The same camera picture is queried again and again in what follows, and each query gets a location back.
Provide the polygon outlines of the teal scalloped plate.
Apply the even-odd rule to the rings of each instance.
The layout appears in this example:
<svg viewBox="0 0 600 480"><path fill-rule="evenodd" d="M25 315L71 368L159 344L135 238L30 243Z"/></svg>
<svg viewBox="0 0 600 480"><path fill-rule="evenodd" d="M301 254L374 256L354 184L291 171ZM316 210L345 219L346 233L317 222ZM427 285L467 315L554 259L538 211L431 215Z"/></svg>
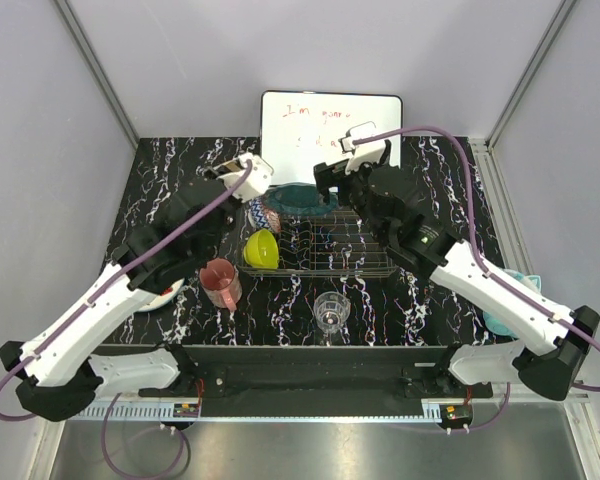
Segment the teal scalloped plate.
<svg viewBox="0 0 600 480"><path fill-rule="evenodd" d="M315 185L287 183L271 187L262 197L264 206L284 216L322 216L338 207L334 192L321 194Z"/></svg>

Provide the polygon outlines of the red patterned bowl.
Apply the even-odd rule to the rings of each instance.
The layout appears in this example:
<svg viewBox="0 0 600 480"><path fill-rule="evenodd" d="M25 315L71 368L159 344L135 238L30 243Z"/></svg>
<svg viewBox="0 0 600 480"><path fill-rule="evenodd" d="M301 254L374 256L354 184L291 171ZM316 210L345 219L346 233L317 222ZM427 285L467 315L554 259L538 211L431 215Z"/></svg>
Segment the red patterned bowl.
<svg viewBox="0 0 600 480"><path fill-rule="evenodd" d="M260 198L255 198L248 203L248 219L257 229L265 229L273 234L281 233L279 214L264 205Z"/></svg>

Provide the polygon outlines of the yellow-green bowl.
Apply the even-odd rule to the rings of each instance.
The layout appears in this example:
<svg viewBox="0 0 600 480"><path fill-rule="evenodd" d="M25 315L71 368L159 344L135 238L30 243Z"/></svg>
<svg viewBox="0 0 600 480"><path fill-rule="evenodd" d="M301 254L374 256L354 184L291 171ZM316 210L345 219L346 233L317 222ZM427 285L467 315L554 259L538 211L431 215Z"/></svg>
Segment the yellow-green bowl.
<svg viewBox="0 0 600 480"><path fill-rule="evenodd" d="M279 250L276 238L267 229L253 233L243 248L245 262L258 269L277 269L279 265Z"/></svg>

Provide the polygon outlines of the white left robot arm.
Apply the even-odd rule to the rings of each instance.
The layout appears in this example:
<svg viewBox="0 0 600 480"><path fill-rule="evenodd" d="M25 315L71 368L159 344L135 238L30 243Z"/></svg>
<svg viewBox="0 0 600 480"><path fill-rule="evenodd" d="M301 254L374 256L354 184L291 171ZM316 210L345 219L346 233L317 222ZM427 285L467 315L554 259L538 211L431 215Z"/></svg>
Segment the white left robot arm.
<svg viewBox="0 0 600 480"><path fill-rule="evenodd" d="M99 356L95 349L132 314L204 267L242 205L255 197L245 176L198 178L173 195L152 222L135 227L94 284L41 334L0 347L0 420L69 419L101 397L183 396L198 387L181 346Z"/></svg>

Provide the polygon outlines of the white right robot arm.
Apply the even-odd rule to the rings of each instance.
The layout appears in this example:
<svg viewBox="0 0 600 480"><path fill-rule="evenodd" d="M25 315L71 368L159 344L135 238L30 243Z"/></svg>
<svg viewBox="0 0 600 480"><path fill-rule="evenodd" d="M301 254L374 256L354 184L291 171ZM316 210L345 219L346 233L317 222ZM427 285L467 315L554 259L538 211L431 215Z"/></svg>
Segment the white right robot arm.
<svg viewBox="0 0 600 480"><path fill-rule="evenodd" d="M402 169L345 168L344 162L315 166L318 191L328 195L336 188L340 204L359 215L396 265L462 296L517 338L509 345L455 349L434 371L437 390L452 397L468 385L520 381L546 399L564 400L589 352L569 328L594 335L599 314L555 303L492 263L475 260L468 241L422 209L419 191Z"/></svg>

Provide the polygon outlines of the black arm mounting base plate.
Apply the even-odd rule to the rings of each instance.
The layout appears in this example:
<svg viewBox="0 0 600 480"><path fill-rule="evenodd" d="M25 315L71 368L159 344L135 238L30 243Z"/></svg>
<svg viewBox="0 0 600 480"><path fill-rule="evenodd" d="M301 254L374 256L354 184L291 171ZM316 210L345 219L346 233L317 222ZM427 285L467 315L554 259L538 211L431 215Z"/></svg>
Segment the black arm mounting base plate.
<svg viewBox="0 0 600 480"><path fill-rule="evenodd" d="M187 359L174 387L143 397L202 395L206 417L406 417L424 399L488 399L489 385L462 385L444 372L445 347L211 347L176 349Z"/></svg>

